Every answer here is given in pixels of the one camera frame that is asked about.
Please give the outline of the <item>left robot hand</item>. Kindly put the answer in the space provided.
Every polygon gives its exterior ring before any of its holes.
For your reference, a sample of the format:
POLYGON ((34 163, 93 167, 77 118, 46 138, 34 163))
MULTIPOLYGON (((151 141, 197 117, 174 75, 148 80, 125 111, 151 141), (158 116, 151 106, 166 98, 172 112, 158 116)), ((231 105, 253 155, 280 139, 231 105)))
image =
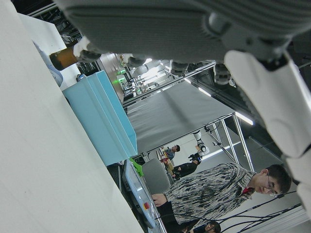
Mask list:
POLYGON ((97 52, 194 63, 222 59, 311 210, 311 93, 287 52, 311 30, 308 0, 58 0, 97 52))

